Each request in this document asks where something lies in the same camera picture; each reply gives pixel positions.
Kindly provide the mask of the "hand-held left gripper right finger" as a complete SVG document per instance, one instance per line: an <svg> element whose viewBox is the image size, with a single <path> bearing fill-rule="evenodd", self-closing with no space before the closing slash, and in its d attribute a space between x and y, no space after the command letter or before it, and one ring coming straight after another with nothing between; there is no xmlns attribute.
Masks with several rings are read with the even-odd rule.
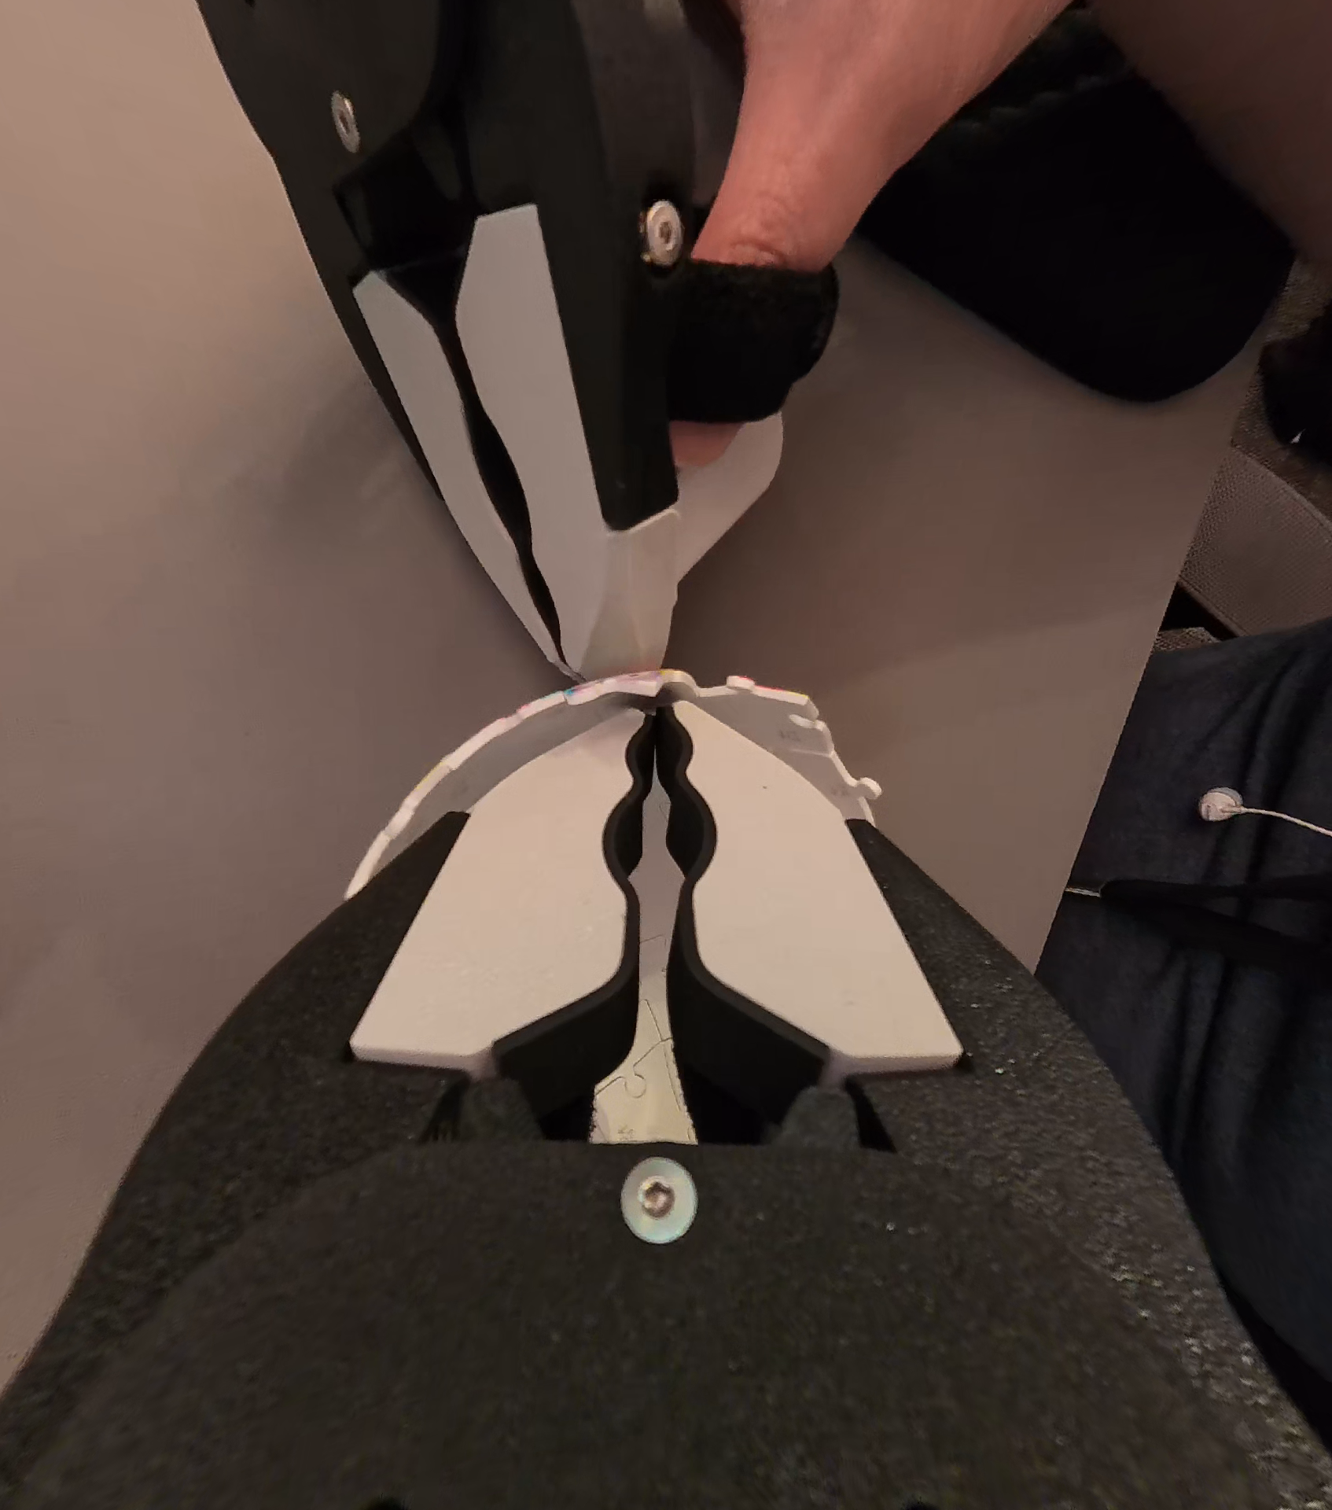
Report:
<svg viewBox="0 0 1332 1510"><path fill-rule="evenodd" d="M963 1048L859 840L854 777L809 703L661 713L683 886L667 969L680 1067L704 1081L949 1071Z"/></svg>

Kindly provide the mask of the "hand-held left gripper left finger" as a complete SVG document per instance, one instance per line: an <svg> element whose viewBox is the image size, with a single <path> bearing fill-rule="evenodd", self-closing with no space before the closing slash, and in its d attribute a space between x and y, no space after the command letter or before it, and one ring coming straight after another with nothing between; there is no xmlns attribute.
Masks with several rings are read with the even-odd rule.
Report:
<svg viewBox="0 0 1332 1510"><path fill-rule="evenodd" d="M644 708L453 809L453 843L351 1034L358 1060L474 1081L601 1081L636 1038Z"/></svg>

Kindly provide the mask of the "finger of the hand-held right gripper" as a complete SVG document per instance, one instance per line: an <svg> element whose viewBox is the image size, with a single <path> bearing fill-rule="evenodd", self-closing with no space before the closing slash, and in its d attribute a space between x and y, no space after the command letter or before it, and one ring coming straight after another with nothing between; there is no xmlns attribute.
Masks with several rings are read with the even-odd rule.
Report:
<svg viewBox="0 0 1332 1510"><path fill-rule="evenodd" d="M468 409L438 327L383 272L364 277L354 288L354 301L452 519L543 654L562 673L570 673L482 475Z"/></svg>
<svg viewBox="0 0 1332 1510"><path fill-rule="evenodd" d="M604 521L534 205L475 219L457 330L524 494L565 667L586 681L663 669L683 521L675 507L623 530Z"/></svg>

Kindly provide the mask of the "assembled white puzzle section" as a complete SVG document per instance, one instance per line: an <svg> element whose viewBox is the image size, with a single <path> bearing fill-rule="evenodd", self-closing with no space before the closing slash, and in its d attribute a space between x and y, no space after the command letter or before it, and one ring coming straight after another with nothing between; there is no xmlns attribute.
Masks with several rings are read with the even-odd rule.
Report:
<svg viewBox="0 0 1332 1510"><path fill-rule="evenodd" d="M358 897L398 854L435 865L350 1037L356 1062L520 1085L537 1117L589 1117L639 1045L634 875L658 719L677 708L781 761L839 821L870 820L817 705L680 672L551 692L436 761L359 859Z"/></svg>

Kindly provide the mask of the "person's right forearm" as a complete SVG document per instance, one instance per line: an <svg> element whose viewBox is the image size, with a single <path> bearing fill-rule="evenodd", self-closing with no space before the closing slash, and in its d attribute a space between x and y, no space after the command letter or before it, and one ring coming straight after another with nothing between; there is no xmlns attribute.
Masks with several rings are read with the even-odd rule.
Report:
<svg viewBox="0 0 1332 1510"><path fill-rule="evenodd" d="M1095 10L1226 173L1332 282L1332 2Z"/></svg>

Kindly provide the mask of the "person's right hand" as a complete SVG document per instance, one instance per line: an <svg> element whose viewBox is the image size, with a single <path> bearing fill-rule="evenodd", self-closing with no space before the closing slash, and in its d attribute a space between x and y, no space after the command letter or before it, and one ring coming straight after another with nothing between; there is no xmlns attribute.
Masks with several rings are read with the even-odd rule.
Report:
<svg viewBox="0 0 1332 1510"><path fill-rule="evenodd" d="M694 261L825 271L892 178L1065 2L730 2L744 80Z"/></svg>

